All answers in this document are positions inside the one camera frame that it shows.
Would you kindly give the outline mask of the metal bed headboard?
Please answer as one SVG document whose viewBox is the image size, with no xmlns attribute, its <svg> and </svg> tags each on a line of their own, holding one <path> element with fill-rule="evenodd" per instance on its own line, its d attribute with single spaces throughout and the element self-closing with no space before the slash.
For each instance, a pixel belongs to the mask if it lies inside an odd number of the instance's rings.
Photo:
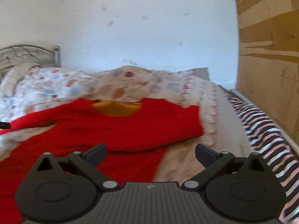
<svg viewBox="0 0 299 224">
<path fill-rule="evenodd" d="M 42 68 L 61 67 L 60 48 L 52 50 L 30 44 L 10 45 L 1 48 L 1 76 L 4 76 L 13 66 L 34 62 Z"/>
</svg>

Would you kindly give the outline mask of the red knit sweater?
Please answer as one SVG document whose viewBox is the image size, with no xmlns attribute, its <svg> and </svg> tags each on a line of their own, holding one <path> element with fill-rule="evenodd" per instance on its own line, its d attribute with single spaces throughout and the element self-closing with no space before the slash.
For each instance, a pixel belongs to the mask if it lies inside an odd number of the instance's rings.
<svg viewBox="0 0 299 224">
<path fill-rule="evenodd" d="M 198 106 L 184 108 L 164 99 L 138 103 L 77 99 L 15 119 L 12 133 L 35 127 L 48 130 L 21 142 L 1 161 L 1 223 L 22 220 L 15 192 L 41 154 L 65 157 L 103 143 L 107 155 L 99 171 L 118 183 L 149 182 L 170 144 L 203 135 L 199 111 Z"/>
</svg>

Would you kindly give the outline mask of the heart patterned white duvet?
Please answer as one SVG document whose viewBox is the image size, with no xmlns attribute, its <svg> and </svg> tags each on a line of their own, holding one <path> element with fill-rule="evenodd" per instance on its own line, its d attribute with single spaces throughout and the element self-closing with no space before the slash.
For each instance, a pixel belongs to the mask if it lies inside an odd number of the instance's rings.
<svg viewBox="0 0 299 224">
<path fill-rule="evenodd" d="M 13 97 L 1 97 L 1 121 L 55 108 L 77 99 L 96 102 L 138 103 L 164 99 L 187 108 L 198 106 L 204 129 L 202 136 L 172 143 L 164 154 L 152 181 L 183 183 L 202 171 L 195 157 L 198 143 L 217 152 L 229 151 L 237 157 L 251 153 L 248 138 L 231 104 L 214 83 L 184 72 L 146 70 L 123 66 L 88 74 L 61 68 L 33 68 L 20 83 Z M 47 127 L 10 132 L 1 130 L 1 161 L 23 141 L 47 131 Z"/>
</svg>

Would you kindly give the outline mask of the pillow with patterned case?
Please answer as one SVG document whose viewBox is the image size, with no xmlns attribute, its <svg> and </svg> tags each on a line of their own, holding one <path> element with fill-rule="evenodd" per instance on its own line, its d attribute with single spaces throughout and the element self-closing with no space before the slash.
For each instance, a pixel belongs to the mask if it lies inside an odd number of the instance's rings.
<svg viewBox="0 0 299 224">
<path fill-rule="evenodd" d="M 33 68 L 41 68 L 40 64 L 27 62 L 17 64 L 7 71 L 1 79 L 1 97 L 13 97 L 20 83 Z"/>
</svg>

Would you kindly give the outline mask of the wooden plywood board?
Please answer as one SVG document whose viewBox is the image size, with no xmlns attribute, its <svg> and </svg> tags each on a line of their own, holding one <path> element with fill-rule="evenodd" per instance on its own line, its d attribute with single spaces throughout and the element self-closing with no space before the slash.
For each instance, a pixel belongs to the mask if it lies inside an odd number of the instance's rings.
<svg viewBox="0 0 299 224">
<path fill-rule="evenodd" d="M 236 0 L 237 90 L 298 141 L 298 0 Z"/>
</svg>

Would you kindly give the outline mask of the striped bed sheet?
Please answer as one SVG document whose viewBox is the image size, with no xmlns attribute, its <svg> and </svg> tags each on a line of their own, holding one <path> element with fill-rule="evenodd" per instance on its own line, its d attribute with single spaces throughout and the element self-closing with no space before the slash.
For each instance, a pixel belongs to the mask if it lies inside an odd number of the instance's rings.
<svg viewBox="0 0 299 224">
<path fill-rule="evenodd" d="M 279 217 L 283 223 L 298 223 L 298 157 L 277 124 L 257 106 L 226 95 L 240 119 L 249 144 L 262 155 L 286 193 Z"/>
</svg>

